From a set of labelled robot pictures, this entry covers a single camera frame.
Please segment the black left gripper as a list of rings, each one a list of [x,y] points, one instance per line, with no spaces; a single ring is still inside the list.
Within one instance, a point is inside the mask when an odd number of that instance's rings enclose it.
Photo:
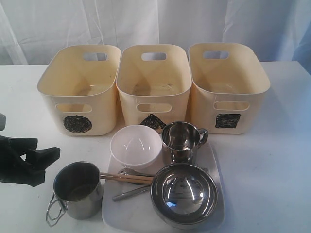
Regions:
[[[37,143],[36,138],[0,137],[1,182],[32,187],[44,182],[45,169],[60,158],[60,148],[36,149]]]

